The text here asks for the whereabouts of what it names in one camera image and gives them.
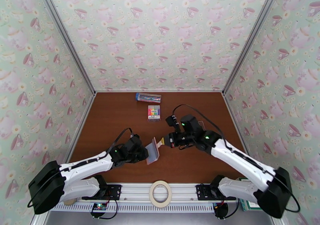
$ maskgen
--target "tape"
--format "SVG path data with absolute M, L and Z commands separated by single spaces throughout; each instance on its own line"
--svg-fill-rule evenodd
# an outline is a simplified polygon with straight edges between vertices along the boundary
M 156 201 L 154 196 L 153 196 L 154 189 L 157 188 L 157 187 L 164 187 L 168 192 L 168 197 L 163 202 Z M 154 182 L 151 185 L 150 190 L 149 190 L 149 199 L 150 199 L 152 205 L 154 205 L 155 207 L 158 207 L 158 208 L 164 208 L 167 205 L 169 205 L 169 203 L 170 203 L 170 201 L 172 199 L 172 191 L 171 191 L 171 188 L 170 188 L 169 184 L 167 182 L 164 182 L 163 180 L 158 180 L 158 181 Z

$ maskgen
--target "teapot pattern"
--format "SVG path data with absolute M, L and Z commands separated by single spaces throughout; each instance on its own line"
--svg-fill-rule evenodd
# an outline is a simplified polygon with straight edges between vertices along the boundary
M 319 11 L 319 0 L 276 0 L 226 92 L 251 154 L 290 174 L 301 212 L 288 224 L 320 224 Z
M 221 91 L 264 3 L 264 0 L 53 1 L 93 86 L 108 92 Z M 40 43 L 46 50 L 52 50 L 45 41 L 53 44 L 54 36 L 43 38 Z M 205 69 L 201 78 L 195 73 L 198 68 Z M 154 74 L 159 69 L 163 69 L 161 73 Z
M 26 208 L 26 186 L 46 163 L 64 161 L 91 92 L 42 0 L 2 0 L 2 5 L 0 224 L 26 224 L 33 216 Z M 80 24 L 75 33 L 90 40 L 94 28 Z M 94 55 L 90 63 L 102 61 Z

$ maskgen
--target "black cable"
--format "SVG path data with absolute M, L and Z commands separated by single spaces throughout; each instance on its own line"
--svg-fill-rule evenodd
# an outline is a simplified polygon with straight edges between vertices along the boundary
M 112 218 L 114 218 L 117 214 L 118 214 L 118 203 L 116 200 L 114 200 L 116 202 L 116 213 L 114 213 L 114 215 L 112 217 L 99 217 L 98 219 L 103 219 L 103 220 L 110 220 Z
M 221 135 L 223 141 L 224 141 L 224 145 L 225 147 L 230 150 L 232 153 L 235 153 L 236 155 L 240 156 L 242 159 L 246 160 L 247 162 L 249 162 L 250 164 L 252 164 L 253 166 L 255 166 L 256 168 L 262 170 L 263 172 L 268 173 L 269 175 L 271 175 L 274 179 L 276 179 L 279 183 L 281 183 L 283 185 L 283 187 L 290 193 L 291 197 L 294 199 L 294 201 L 296 202 L 298 209 L 296 211 L 290 210 L 290 209 L 285 209 L 286 211 L 291 211 L 293 213 L 298 213 L 300 212 L 300 204 L 298 202 L 298 200 L 296 199 L 296 197 L 293 195 L 293 193 L 291 192 L 291 190 L 280 180 L 278 179 L 275 175 L 271 174 L 269 171 L 264 170 L 259 164 L 257 164 L 254 160 L 244 156 L 242 153 L 238 152 L 238 151 L 234 151 L 231 147 L 227 146 L 227 142 L 226 142 L 226 138 L 224 137 L 224 134 L 222 132 L 222 130 L 216 125 L 214 124 L 210 119 L 208 119 L 206 116 L 204 116 L 198 109 L 188 105 L 188 104 L 180 104 L 178 106 L 176 106 L 173 111 L 172 111 L 172 115 L 174 115 L 174 112 L 177 108 L 179 108 L 180 106 L 188 106 L 189 108 L 191 108 L 192 110 L 196 111 L 200 116 L 202 116 L 205 120 L 207 120 L 211 125 L 213 125 L 219 132 L 219 134 Z
M 235 210 L 230 215 L 224 217 L 223 219 L 227 219 L 227 218 L 231 217 L 232 215 L 234 215 L 234 213 L 236 213 L 239 208 L 239 204 L 240 204 L 240 199 L 238 199 L 237 206 L 236 206 Z
M 118 137 L 114 140 L 114 142 L 111 144 L 110 148 L 107 150 L 106 154 L 103 156 L 103 157 L 99 157 L 99 159 L 102 159 L 102 158 L 105 158 L 111 151 L 111 149 L 115 146 L 115 144 L 117 143 L 117 141 L 121 138 L 121 136 L 124 134 L 124 132 L 126 132 L 127 130 L 130 130 L 130 133 L 133 134 L 132 132 L 132 129 L 131 128 L 125 128 L 119 135 Z M 83 162 L 80 162 L 78 164 L 75 164 L 71 167 L 67 167 L 63 170 L 59 170 L 58 172 L 56 172 L 55 174 L 53 174 L 50 178 L 48 178 L 41 186 L 40 188 L 37 190 L 37 192 L 33 195 L 33 197 L 31 197 L 29 203 L 27 204 L 27 207 L 28 208 L 31 208 L 33 207 L 33 204 L 31 205 L 32 201 L 34 200 L 34 198 L 36 197 L 36 195 L 40 192 L 40 190 L 43 188 L 43 186 L 45 186 L 45 184 L 47 182 L 49 182 L 54 176 L 56 176 L 57 174 L 63 172 L 63 171 L 70 171 L 71 169 L 74 169 L 74 168 L 77 168 L 77 167 L 81 167 L 83 165 L 86 165 L 88 163 L 92 163 L 94 161 L 99 161 L 98 158 L 92 158 L 92 159 L 89 159 L 89 160 L 86 160 L 86 161 L 83 161 Z

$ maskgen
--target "brown tabletop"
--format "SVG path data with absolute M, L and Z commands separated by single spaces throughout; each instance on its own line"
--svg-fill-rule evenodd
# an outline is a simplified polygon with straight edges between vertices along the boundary
M 243 150 L 227 107 L 220 93 L 161 93 L 161 121 L 148 122 L 148 105 L 152 103 L 138 102 L 135 93 L 98 93 L 93 103 L 80 139 L 71 157 L 71 162 L 94 156 L 106 150 L 119 133 L 131 127 L 140 135 L 144 146 L 153 137 L 159 141 L 164 135 L 173 132 L 165 118 L 179 104 L 189 104 L 224 132 L 226 139 L 235 147 Z M 176 111 L 178 120 L 186 114 L 193 114 L 204 121 L 206 129 L 215 130 L 208 122 L 186 106 Z M 125 133 L 118 143 L 125 142 L 130 133 Z M 158 161 L 147 165 L 146 161 L 130 164 L 102 173 L 107 182 L 154 182 L 165 180 L 169 183 L 210 183 L 222 174 L 229 178 L 242 176 L 228 164 L 214 158 L 195 147 L 185 150 L 161 146 Z

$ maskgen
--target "wallpaper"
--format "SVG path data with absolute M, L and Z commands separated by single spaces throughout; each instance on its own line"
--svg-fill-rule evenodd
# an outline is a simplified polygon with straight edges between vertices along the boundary
M 253 157 L 290 173 L 297 225 L 320 224 L 319 11 L 320 0 L 276 0 L 227 92 Z
M 96 90 L 222 90 L 265 0 L 53 0 Z
M 41 0 L 0 4 L 0 224 L 29 224 L 28 183 L 63 162 L 91 92 Z

